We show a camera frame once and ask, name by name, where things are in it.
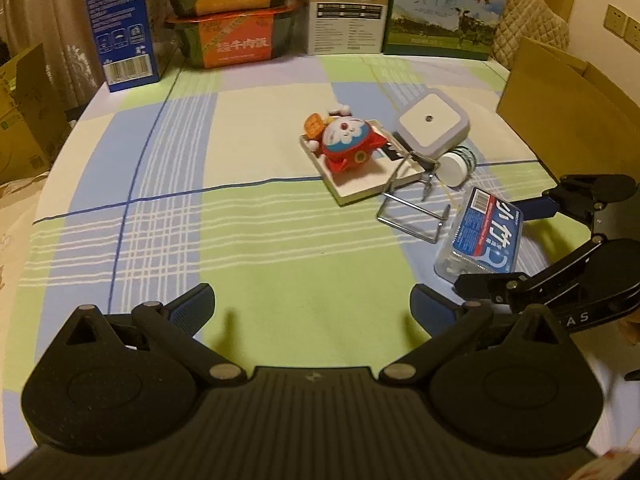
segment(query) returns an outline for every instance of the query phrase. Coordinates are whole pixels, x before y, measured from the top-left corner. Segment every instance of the barcode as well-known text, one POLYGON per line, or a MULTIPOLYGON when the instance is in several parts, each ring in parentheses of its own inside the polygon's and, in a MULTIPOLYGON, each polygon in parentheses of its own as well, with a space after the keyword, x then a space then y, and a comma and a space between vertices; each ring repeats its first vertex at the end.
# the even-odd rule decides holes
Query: barcode
POLYGON ((146 77, 153 73, 151 70, 149 54, 142 54, 142 56, 130 57, 129 59, 123 59, 122 61, 107 63, 103 65, 103 68, 104 75, 107 78, 107 83, 110 85, 131 81, 132 79, 138 79, 140 77, 146 77))
POLYGON ((474 199, 471 201, 471 209, 475 209, 483 215, 486 215, 486 212, 489 209, 489 194, 476 189, 474 199))

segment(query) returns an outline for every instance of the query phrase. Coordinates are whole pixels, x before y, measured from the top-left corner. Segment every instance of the plaid tablecloth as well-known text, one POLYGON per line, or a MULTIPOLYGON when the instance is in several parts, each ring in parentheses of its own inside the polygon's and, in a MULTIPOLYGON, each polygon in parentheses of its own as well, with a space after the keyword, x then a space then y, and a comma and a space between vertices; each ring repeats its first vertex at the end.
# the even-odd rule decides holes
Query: plaid tablecloth
MULTIPOLYGON (((326 56, 194 71, 174 61, 156 85, 115 94, 103 86, 51 171, 15 304, 2 313, 0 465, 33 446, 20 391, 81 303, 130 312, 209 282, 216 314, 198 337, 249 370, 377 372, 428 337, 408 296, 423 282, 455 298, 433 272, 440 245, 377 222, 377 198, 336 205, 298 145, 310 113, 349 104, 392 130, 398 110, 439 88, 471 119, 465 143, 479 167, 468 185, 507 199, 552 185, 495 114, 506 74, 491 63, 326 56)), ((438 184, 428 206, 451 203, 455 214, 463 191, 438 184)), ((421 188, 401 193, 417 199, 421 188)), ((434 227, 404 206, 391 213, 434 227)), ((552 237, 546 225, 525 230, 518 266, 527 272, 545 265, 532 238, 552 237)))

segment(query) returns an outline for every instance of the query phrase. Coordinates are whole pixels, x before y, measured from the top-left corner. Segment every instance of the bottle label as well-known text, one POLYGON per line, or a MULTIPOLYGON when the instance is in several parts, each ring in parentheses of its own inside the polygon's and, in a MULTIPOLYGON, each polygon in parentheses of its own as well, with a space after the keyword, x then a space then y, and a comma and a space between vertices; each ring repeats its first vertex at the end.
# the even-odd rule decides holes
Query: bottle label
POLYGON ((453 248, 492 272, 512 272, 522 218, 516 206, 475 187, 453 248))

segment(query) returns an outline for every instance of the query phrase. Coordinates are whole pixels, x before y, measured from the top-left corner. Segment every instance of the quilted fabric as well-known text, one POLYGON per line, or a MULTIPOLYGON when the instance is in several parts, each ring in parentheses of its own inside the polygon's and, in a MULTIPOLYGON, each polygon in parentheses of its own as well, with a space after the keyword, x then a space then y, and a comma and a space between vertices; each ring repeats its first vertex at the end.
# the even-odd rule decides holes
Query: quilted fabric
POLYGON ((523 37, 566 50, 569 25, 543 0, 507 0, 491 56, 510 70, 523 37))

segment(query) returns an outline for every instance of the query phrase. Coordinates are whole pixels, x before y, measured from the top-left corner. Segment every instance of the screw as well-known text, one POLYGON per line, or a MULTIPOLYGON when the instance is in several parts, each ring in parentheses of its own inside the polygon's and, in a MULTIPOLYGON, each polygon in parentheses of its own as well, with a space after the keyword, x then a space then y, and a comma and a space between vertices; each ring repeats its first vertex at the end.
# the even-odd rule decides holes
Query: screw
POLYGON ((404 381, 411 379, 415 375, 416 370, 414 366, 407 363, 393 363, 387 366, 383 372, 390 379, 404 381))
POLYGON ((233 363, 222 363, 219 365, 213 365, 209 369, 209 375, 214 379, 221 381, 228 381, 229 379, 235 379, 242 373, 242 370, 238 365, 233 363))

